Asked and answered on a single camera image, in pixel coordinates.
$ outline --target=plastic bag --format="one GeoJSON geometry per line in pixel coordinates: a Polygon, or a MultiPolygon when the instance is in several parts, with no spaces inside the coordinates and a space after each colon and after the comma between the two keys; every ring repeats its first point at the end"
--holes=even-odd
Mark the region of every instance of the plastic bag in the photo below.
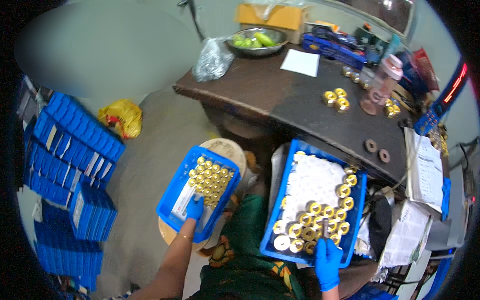
{"type": "Polygon", "coordinates": [[[246,0],[245,3],[253,4],[252,7],[255,10],[257,17],[268,20],[272,9],[275,5],[284,6],[297,6],[302,7],[305,5],[303,0],[246,0]]]}
{"type": "Polygon", "coordinates": [[[124,139],[135,138],[142,131],[142,109],[128,99],[99,109],[98,119],[106,126],[115,125],[115,131],[124,139]]]}
{"type": "Polygon", "coordinates": [[[200,57],[192,68],[197,82],[214,80],[225,75],[234,58],[223,43],[227,39],[228,37],[215,37],[203,41],[200,57]]]}

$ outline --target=patterned fabric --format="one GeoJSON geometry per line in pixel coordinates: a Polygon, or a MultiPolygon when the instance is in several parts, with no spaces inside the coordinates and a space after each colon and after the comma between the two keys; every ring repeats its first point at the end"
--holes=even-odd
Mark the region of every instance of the patterned fabric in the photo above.
{"type": "Polygon", "coordinates": [[[247,195],[225,224],[218,244],[202,268],[200,290],[189,299],[306,299],[296,278],[295,264],[260,253],[267,218],[267,201],[247,195]]]}

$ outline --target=blue nitrile glove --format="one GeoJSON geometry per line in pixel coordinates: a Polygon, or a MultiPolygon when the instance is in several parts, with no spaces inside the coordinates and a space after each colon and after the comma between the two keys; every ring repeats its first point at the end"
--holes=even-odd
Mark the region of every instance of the blue nitrile glove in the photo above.
{"type": "Polygon", "coordinates": [[[192,196],[190,202],[187,204],[187,218],[195,219],[198,223],[198,220],[200,220],[204,213],[204,198],[195,198],[195,195],[192,196]]]}
{"type": "Polygon", "coordinates": [[[319,239],[315,252],[315,273],[320,283],[320,290],[326,292],[340,283],[338,268],[343,250],[337,248],[331,239],[326,242],[319,239]]]}

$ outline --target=concrete floor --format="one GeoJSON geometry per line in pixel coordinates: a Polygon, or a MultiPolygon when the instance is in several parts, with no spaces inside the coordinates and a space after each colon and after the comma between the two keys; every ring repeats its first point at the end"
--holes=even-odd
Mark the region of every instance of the concrete floor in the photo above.
{"type": "MultiPolygon", "coordinates": [[[[156,206],[188,150],[218,137],[200,103],[171,88],[151,93],[141,103],[142,133],[126,150],[107,187],[118,215],[104,243],[102,273],[93,299],[117,296],[130,282],[141,287],[153,278],[168,245],[158,231],[156,206]]],[[[208,259],[192,254],[183,297],[200,288],[200,270],[208,259]]]]}

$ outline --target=rubber washer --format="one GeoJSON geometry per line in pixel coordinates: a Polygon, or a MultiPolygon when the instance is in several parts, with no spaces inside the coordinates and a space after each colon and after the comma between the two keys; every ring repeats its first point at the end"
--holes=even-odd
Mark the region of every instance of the rubber washer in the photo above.
{"type": "Polygon", "coordinates": [[[390,162],[390,153],[388,153],[388,151],[386,151],[385,149],[380,149],[380,151],[378,151],[378,157],[384,163],[390,162]]]}
{"type": "Polygon", "coordinates": [[[367,151],[370,153],[377,151],[377,143],[375,143],[373,140],[366,140],[364,145],[365,149],[367,149],[367,151]]]}

